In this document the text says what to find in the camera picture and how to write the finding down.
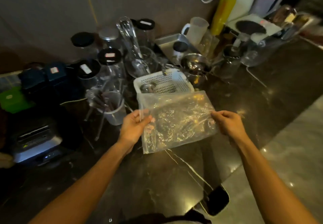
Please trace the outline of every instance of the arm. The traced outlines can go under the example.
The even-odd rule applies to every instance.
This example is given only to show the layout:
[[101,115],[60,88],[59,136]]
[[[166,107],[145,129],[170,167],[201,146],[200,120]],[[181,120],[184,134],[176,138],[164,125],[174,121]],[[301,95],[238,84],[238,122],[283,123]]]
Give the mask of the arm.
[[317,224],[312,214],[284,184],[247,136],[238,114],[212,112],[220,131],[237,145],[246,176],[266,223]]
[[139,122],[139,110],[123,120],[119,140],[65,192],[49,203],[29,224],[85,223],[106,190],[122,159],[130,153],[151,117]]

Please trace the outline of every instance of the forearm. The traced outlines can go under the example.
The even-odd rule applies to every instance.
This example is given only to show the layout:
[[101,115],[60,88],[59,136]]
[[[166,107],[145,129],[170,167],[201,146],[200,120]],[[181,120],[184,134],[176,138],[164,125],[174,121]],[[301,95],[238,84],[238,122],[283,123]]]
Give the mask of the forearm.
[[249,138],[236,143],[250,187],[266,223],[317,223]]
[[114,144],[100,160],[29,224],[81,224],[95,209],[128,148]]

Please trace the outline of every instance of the metal tray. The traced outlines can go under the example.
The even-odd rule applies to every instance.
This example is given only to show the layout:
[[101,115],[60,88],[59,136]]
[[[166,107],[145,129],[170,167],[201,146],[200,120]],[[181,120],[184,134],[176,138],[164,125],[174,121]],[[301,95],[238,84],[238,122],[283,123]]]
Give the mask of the metal tray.
[[173,44],[177,41],[184,42],[188,44],[188,54],[189,53],[200,53],[196,47],[194,47],[188,39],[183,34],[173,34],[165,37],[161,37],[155,40],[155,43],[159,46],[164,55],[172,62],[173,57]]

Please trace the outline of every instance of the label sticker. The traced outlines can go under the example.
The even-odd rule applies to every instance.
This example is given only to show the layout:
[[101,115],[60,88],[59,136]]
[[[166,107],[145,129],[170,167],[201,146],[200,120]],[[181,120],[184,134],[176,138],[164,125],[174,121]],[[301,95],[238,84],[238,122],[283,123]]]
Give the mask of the label sticker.
[[59,72],[59,69],[58,69],[57,67],[52,67],[52,68],[50,69],[50,72],[51,72],[52,74],[54,74],[54,73],[58,73],[58,72]]
[[86,65],[86,64],[83,64],[83,65],[80,65],[80,68],[86,73],[86,74],[89,74],[92,72],[92,70]]
[[151,26],[151,23],[150,23],[150,22],[140,21],[140,23],[142,23],[142,24],[146,24],[146,25],[148,25],[148,26]]
[[115,57],[115,53],[106,53],[105,57],[110,58],[110,57]]

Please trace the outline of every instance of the plastic bag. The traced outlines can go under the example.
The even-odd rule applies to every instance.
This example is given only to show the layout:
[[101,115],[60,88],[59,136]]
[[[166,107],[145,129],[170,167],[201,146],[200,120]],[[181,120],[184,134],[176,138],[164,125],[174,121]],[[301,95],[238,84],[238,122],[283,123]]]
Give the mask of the plastic bag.
[[138,94],[140,119],[152,115],[142,138],[143,153],[154,153],[202,140],[216,133],[205,91],[171,94]]

